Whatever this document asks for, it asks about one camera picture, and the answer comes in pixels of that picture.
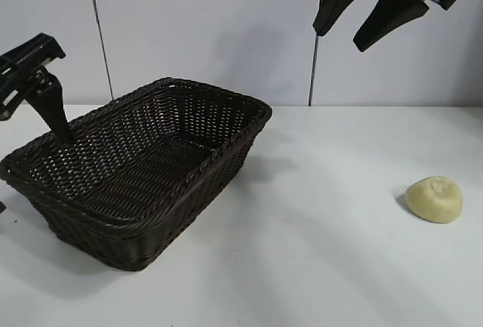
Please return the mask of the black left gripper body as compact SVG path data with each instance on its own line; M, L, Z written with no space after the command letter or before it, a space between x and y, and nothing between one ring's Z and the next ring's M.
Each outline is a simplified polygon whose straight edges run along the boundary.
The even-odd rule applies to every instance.
M10 119L24 101L38 113L35 95L39 86L38 72L47 69L53 60L64 57L57 40L45 33L4 53L1 56L1 119Z

